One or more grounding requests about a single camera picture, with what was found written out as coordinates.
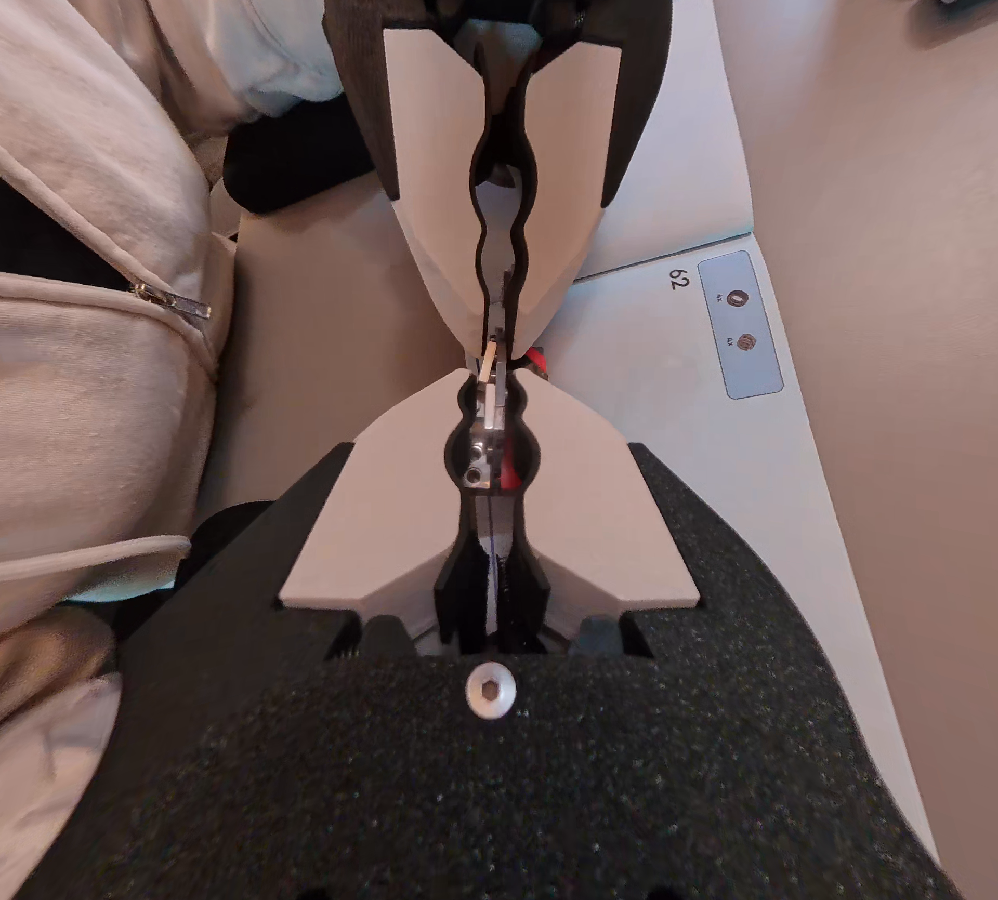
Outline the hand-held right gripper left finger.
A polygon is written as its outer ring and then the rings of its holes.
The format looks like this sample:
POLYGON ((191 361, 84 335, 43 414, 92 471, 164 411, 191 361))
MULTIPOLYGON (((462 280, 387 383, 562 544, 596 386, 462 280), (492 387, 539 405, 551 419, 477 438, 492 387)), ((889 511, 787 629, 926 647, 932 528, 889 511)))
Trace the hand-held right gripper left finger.
POLYGON ((450 372, 356 437, 281 588, 283 607, 347 610, 364 623, 394 616, 415 639, 438 626, 433 587, 461 509, 445 445, 469 378, 450 372))

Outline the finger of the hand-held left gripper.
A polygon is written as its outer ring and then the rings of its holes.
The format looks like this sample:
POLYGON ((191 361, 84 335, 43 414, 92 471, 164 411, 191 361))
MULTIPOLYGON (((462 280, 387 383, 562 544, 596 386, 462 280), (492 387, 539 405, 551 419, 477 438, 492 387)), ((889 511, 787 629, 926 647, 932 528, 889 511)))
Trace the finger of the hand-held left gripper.
POLYGON ((473 167, 487 132, 477 69, 428 29, 383 31, 398 198, 393 209, 434 307, 479 358, 487 294, 473 167))
POLYGON ((527 82, 524 125, 536 183, 523 227, 527 266, 515 359, 560 308, 602 220, 620 62, 617 47, 577 42, 527 82))

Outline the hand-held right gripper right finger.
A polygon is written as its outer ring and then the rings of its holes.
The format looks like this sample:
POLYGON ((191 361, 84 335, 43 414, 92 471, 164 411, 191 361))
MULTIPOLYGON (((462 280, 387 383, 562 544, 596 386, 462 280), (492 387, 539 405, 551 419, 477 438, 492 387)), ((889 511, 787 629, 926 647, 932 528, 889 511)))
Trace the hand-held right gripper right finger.
POLYGON ((696 607, 700 592, 623 434, 533 372, 514 377, 540 454, 523 518, 551 589, 544 626, 570 640, 590 617, 696 607))

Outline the grey lego vehicle model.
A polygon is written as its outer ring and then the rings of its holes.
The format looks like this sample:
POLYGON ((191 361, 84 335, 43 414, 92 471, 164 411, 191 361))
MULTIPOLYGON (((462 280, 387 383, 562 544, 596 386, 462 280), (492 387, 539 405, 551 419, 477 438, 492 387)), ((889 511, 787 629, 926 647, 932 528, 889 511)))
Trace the grey lego vehicle model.
POLYGON ((480 358, 467 356, 467 367, 475 382, 475 414, 468 431, 467 456, 463 459, 463 486, 494 495, 513 495, 528 485, 540 465, 540 450, 534 436, 522 424, 526 394, 513 377, 529 371, 542 381, 550 379, 543 349, 531 347, 516 360, 508 358, 505 297, 512 271, 503 273, 501 289, 485 310, 485 345, 480 358), (496 384, 478 382, 479 365, 490 338, 503 349, 496 384))

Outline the open lego instruction booklet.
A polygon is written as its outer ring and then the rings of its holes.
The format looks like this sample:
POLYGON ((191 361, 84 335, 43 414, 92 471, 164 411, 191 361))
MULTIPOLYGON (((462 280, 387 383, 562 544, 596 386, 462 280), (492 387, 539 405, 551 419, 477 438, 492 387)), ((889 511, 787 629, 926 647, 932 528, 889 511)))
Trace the open lego instruction booklet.
POLYGON ((674 2, 654 110, 541 338, 552 381, 646 445, 779 579, 937 859, 755 239, 714 0, 674 2))

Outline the person's torso in cream hoodie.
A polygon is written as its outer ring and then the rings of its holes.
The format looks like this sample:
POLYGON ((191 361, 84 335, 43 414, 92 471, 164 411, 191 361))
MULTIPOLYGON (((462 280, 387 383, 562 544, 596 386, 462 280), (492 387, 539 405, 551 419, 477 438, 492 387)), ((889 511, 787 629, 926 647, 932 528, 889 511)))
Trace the person's torso in cream hoodie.
POLYGON ((160 82, 147 0, 1 0, 2 898, 93 777, 121 696, 78 597, 190 550, 233 249, 160 82))

